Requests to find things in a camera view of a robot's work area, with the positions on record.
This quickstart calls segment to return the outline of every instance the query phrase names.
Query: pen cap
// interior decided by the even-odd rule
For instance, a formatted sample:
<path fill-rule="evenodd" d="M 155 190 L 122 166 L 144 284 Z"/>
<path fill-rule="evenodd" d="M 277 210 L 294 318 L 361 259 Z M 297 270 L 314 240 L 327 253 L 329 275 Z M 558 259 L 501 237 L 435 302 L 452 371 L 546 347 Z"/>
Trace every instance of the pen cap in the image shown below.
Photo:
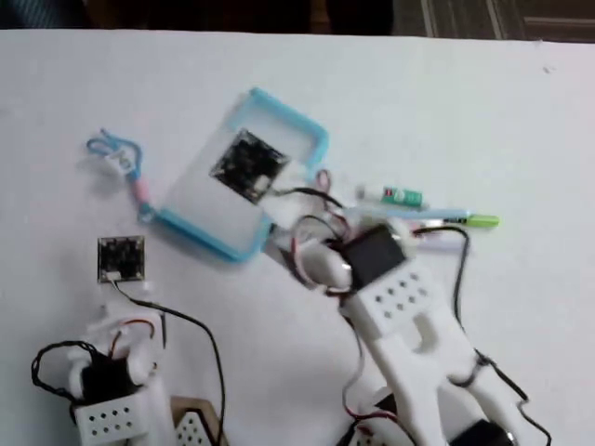
<path fill-rule="evenodd" d="M 466 224 L 475 228 L 495 228 L 500 224 L 500 217 L 474 214 L 467 218 Z"/>

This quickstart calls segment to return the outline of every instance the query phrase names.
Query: blue wire loop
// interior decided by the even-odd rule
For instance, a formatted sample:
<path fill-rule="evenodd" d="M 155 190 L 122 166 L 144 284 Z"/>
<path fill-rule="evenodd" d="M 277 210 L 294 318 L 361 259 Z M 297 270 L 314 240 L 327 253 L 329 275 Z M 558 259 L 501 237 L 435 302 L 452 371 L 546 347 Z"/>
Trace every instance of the blue wire loop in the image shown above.
<path fill-rule="evenodd" d="M 129 139 L 116 137 L 109 133 L 105 128 L 100 130 L 103 138 L 92 138 L 86 142 L 88 150 L 99 156 L 107 156 L 115 151 L 119 151 L 123 146 L 129 147 L 135 153 L 135 168 L 128 174 L 126 178 L 129 181 L 136 181 L 140 178 L 140 164 L 142 163 L 142 149 L 139 144 Z"/>
<path fill-rule="evenodd" d="M 103 138 L 92 138 L 86 142 L 86 148 L 89 152 L 98 156 L 108 156 L 123 147 L 129 147 L 135 153 L 135 167 L 126 174 L 126 179 L 134 184 L 140 180 L 140 164 L 142 163 L 142 149 L 140 145 L 129 139 L 119 138 L 109 133 L 105 128 L 100 130 Z M 149 203 L 139 203 L 139 220 L 143 222 L 151 221 L 155 211 Z"/>

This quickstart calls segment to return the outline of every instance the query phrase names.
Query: dark floor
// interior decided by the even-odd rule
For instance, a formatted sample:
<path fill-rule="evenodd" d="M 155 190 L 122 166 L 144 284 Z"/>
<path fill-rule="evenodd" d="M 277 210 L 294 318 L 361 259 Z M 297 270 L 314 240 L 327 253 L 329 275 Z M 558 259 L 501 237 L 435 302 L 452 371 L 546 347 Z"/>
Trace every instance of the dark floor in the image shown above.
<path fill-rule="evenodd" d="M 0 28 L 89 27 L 595 42 L 595 0 L 0 0 Z"/>

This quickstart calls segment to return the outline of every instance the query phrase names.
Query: green label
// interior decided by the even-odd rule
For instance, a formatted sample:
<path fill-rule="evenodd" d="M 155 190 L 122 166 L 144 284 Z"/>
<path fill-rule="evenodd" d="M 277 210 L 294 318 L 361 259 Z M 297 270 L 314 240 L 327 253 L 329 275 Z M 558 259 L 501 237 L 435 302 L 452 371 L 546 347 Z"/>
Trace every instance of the green label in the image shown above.
<path fill-rule="evenodd" d="M 384 188 L 380 201 L 388 204 L 421 207 L 423 195 L 415 190 Z"/>

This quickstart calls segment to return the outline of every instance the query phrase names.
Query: small circuit board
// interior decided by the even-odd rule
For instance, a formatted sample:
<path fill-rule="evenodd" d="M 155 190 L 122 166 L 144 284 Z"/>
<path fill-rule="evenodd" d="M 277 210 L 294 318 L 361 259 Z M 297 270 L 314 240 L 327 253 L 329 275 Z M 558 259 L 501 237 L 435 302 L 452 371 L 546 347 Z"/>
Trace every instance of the small circuit board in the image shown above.
<path fill-rule="evenodd" d="M 288 156 L 243 129 L 210 175 L 257 204 L 288 162 Z"/>
<path fill-rule="evenodd" d="M 145 238 L 105 237 L 97 240 L 97 280 L 109 282 L 107 274 L 118 275 L 119 282 L 145 278 Z"/>

